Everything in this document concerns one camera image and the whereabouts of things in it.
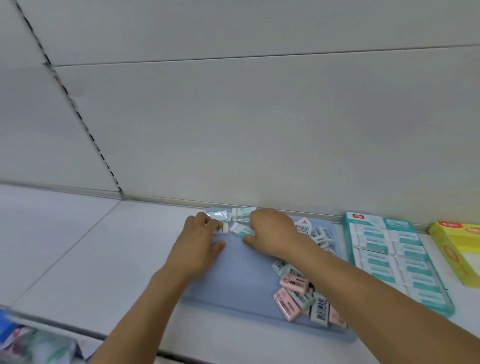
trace blue tray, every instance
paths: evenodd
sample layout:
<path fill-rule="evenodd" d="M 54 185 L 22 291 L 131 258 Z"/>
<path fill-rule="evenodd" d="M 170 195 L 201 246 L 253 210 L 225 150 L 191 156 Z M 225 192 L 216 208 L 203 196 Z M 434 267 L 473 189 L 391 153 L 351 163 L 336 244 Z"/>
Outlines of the blue tray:
<path fill-rule="evenodd" d="M 294 221 L 300 219 L 298 216 L 290 217 Z M 330 231 L 337 256 L 347 260 L 345 250 L 339 249 L 342 242 L 335 226 L 326 220 L 310 221 L 314 227 L 324 227 Z M 218 234 L 214 236 L 215 240 L 224 240 L 227 247 L 205 276 L 188 287 L 182 295 L 182 302 L 304 333 L 347 341 L 356 338 L 350 328 L 334 325 L 324 328 L 311 323 L 304 315 L 292 323 L 287 322 L 273 300 L 273 295 L 280 289 L 280 279 L 271 265 L 278 258 L 254 251 L 233 234 Z"/>

